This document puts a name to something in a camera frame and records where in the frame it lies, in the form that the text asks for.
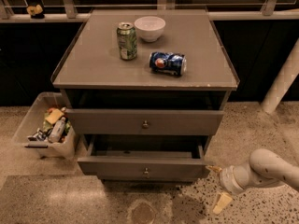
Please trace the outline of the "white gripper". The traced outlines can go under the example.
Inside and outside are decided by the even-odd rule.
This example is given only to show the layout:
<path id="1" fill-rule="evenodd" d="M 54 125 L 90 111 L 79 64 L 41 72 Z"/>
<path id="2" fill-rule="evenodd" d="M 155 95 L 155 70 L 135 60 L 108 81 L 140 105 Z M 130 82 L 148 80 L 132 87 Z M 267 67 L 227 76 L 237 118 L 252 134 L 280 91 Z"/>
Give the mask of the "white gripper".
<path id="1" fill-rule="evenodd" d="M 207 165 L 206 168 L 209 171 L 220 173 L 221 186 L 234 195 L 244 192 L 246 185 L 249 183 L 249 174 L 242 165 L 231 165 L 224 169 L 220 166 Z M 221 192 L 217 195 L 217 201 L 213 207 L 215 215 L 218 215 L 233 200 L 233 197 L 228 192 Z"/>

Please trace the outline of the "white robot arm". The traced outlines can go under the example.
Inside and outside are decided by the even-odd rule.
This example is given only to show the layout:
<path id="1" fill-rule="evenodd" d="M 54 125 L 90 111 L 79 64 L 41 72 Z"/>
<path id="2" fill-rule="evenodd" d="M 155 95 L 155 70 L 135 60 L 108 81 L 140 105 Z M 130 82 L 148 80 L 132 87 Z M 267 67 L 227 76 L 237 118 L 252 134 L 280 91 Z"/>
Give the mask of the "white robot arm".
<path id="1" fill-rule="evenodd" d="M 213 213 L 218 215 L 232 200 L 250 188 L 273 188 L 288 185 L 299 191 L 299 167 L 283 160 L 278 154 L 264 148 L 252 151 L 248 159 L 239 164 L 220 168 L 207 167 L 218 174 L 224 192 L 217 195 Z"/>

